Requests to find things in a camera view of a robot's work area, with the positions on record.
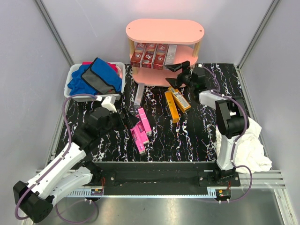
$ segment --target crumpled white fabric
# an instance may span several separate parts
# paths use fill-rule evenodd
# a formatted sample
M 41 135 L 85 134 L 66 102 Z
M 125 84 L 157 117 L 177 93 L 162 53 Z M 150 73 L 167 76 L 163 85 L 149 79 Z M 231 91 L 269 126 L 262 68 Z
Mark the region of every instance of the crumpled white fabric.
M 238 147 L 235 149 L 237 151 L 235 164 L 237 166 L 248 166 L 252 173 L 269 171 L 272 167 L 272 161 L 264 156 L 263 145 L 258 139 L 262 127 L 251 118 L 249 118 L 249 123 L 249 128 L 238 140 Z M 216 138 L 217 156 L 219 156 L 222 136 L 218 128 L 216 129 Z M 236 171 L 239 173 L 249 173 L 245 167 L 237 168 Z

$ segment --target reflective floor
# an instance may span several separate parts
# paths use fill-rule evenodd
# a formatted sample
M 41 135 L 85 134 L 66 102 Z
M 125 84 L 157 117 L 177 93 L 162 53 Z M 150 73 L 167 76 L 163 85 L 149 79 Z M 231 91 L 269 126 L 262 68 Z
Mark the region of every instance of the reflective floor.
M 232 199 L 241 190 L 232 191 Z M 64 198 L 58 206 L 64 211 L 78 198 Z M 230 204 L 201 202 L 197 199 L 103 198 L 97 201 L 97 215 L 90 225 L 283 225 L 272 190 L 253 189 L 241 201 Z M 81 202 L 62 215 L 79 222 L 88 218 L 91 205 Z M 39 225 L 67 225 L 55 210 Z

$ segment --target gray wall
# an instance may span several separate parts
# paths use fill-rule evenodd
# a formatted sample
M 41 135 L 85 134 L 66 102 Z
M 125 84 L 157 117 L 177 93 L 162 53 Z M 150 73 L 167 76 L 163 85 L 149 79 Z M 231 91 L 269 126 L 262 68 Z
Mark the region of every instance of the gray wall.
M 75 63 L 129 62 L 125 28 L 139 18 L 190 19 L 205 29 L 199 62 L 238 63 L 271 0 L 43 0 Z
M 283 0 L 242 68 L 273 166 L 300 221 L 300 1 Z
M 0 224 L 17 224 L 13 185 L 46 157 L 68 64 L 33 0 L 0 0 Z

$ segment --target cable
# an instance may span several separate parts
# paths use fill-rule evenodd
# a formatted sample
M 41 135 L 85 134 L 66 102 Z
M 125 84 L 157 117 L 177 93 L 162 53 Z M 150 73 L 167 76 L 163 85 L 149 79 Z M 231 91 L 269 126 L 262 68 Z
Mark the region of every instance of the cable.
M 64 152 L 64 154 L 62 155 L 62 157 L 65 157 L 66 154 L 69 152 L 70 148 L 71 148 L 71 143 L 72 143 L 72 134 L 71 134 L 71 129 L 70 126 L 68 124 L 68 120 L 67 120 L 67 116 L 66 116 L 66 112 L 65 112 L 65 108 L 66 108 L 66 104 L 67 102 L 73 98 L 73 97 L 77 97 L 77 96 L 90 96 L 92 98 L 97 98 L 97 96 L 95 95 L 91 95 L 91 94 L 76 94 L 76 95 L 71 95 L 70 97 L 67 97 L 66 100 L 64 101 L 64 103 L 62 104 L 62 116 L 64 118 L 64 122 L 65 125 L 67 127 L 67 133 L 69 136 L 69 142 L 68 142 L 68 147 L 66 149 L 66 151 Z M 20 217 L 18 214 L 18 209 L 20 208 L 21 202 L 23 201 L 23 199 L 25 198 L 25 196 L 36 186 L 40 183 L 40 181 L 47 176 L 47 174 L 54 168 L 56 167 L 56 165 L 62 160 L 62 158 L 59 158 L 39 179 L 37 179 L 36 183 L 31 185 L 25 192 L 24 194 L 20 197 L 19 201 L 17 202 L 16 206 L 15 206 L 15 217 L 18 220 L 25 220 L 28 218 L 28 216 L 26 217 Z
M 232 101 L 234 104 L 237 105 L 237 107 L 241 110 L 241 112 L 242 112 L 242 114 L 243 114 L 243 118 L 244 118 L 244 128 L 243 128 L 242 133 L 234 140 L 234 143 L 233 143 L 233 145 L 232 145 L 231 155 L 230 155 L 230 161 L 231 161 L 232 165 L 233 165 L 235 168 L 245 167 L 245 168 L 249 171 L 249 174 L 250 174 L 250 184 L 249 184 L 249 187 L 248 187 L 247 191 L 246 191 L 241 197 L 239 197 L 239 198 L 237 198 L 237 199 L 234 199 L 234 200 L 231 200 L 231 202 L 236 202 L 236 201 L 239 201 L 239 200 L 243 199 L 244 197 L 246 197 L 246 196 L 248 195 L 248 193 L 249 193 L 249 191 L 250 191 L 250 189 L 251 189 L 251 187 L 252 187 L 252 182 L 253 182 L 253 176 L 252 176 L 252 172 L 251 172 L 250 168 L 249 168 L 248 166 L 246 166 L 246 165 L 239 165 L 239 166 L 237 166 L 237 165 L 235 164 L 235 162 L 234 162 L 234 159 L 233 159 L 234 151 L 235 151 L 235 147 L 236 147 L 236 143 L 237 143 L 237 141 L 244 135 L 244 133 L 245 133 L 246 130 L 247 130 L 247 126 L 248 126 L 248 123 L 247 123 L 247 115 L 246 115 L 244 109 L 242 108 L 242 106 L 241 106 L 237 101 L 235 101 L 233 98 L 231 98 L 231 97 L 229 97 L 229 96 L 225 96 L 225 95 L 219 94 L 219 92 L 220 92 L 220 84 L 219 84 L 219 82 L 218 82 L 218 80 L 217 80 L 217 76 L 216 76 L 214 73 L 212 73 L 208 68 L 204 67 L 202 64 L 199 64 L 199 66 L 202 67 L 202 68 L 204 68 L 205 70 L 207 70 L 207 71 L 212 75 L 212 77 L 214 78 L 214 80 L 215 80 L 215 82 L 216 82 L 216 84 L 217 84 L 217 90 L 211 89 L 211 90 L 210 90 L 211 94 L 216 95 L 216 96 L 219 96 L 219 97 L 221 97 L 221 98 L 226 98 L 226 99 Z
M 66 222 L 66 223 L 69 223 L 69 224 L 84 224 L 84 223 L 88 222 L 89 220 L 91 220 L 92 217 L 93 217 L 93 216 L 95 215 L 95 213 L 96 213 L 97 204 L 96 204 L 95 202 L 93 202 L 92 200 L 90 200 L 90 204 L 91 204 L 91 203 L 93 203 L 93 206 L 94 206 L 94 210 L 93 210 L 91 216 L 90 216 L 89 218 L 87 218 L 86 220 L 81 221 L 81 222 L 73 222 L 73 221 L 67 220 L 67 219 L 65 219 L 64 217 L 62 217 L 62 215 L 61 215 L 60 212 L 58 211 L 58 206 L 57 206 L 57 204 L 55 205 L 55 210 L 56 210 L 56 213 L 57 213 L 58 217 L 59 217 L 62 221 Z

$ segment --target white box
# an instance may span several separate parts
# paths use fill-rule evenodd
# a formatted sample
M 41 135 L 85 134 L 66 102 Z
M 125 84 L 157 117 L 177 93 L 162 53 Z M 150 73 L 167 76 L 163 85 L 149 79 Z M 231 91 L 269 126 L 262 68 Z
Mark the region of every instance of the white box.
M 121 93 L 123 94 L 124 93 L 124 87 L 125 87 L 125 77 L 126 77 L 125 65 L 122 62 L 109 62 L 109 63 L 117 65 L 122 70 L 122 89 L 121 89 Z M 73 66 L 71 66 L 71 68 L 69 70 L 69 73 L 67 74 L 67 80 L 66 80 L 65 91 L 64 91 L 64 95 L 65 95 L 66 98 L 70 97 L 71 89 L 68 88 L 68 84 L 72 80 L 72 73 L 77 71 L 81 65 L 82 64 L 74 64 Z M 120 100 L 120 98 L 121 98 L 120 94 L 109 94 L 109 95 L 99 95 L 99 96 L 106 97 L 106 96 L 111 96 L 111 95 L 116 97 L 116 101 Z M 77 97 L 74 97 L 73 99 L 77 102 L 96 101 L 95 99 L 93 99 L 92 97 L 89 97 L 89 96 L 77 96 Z

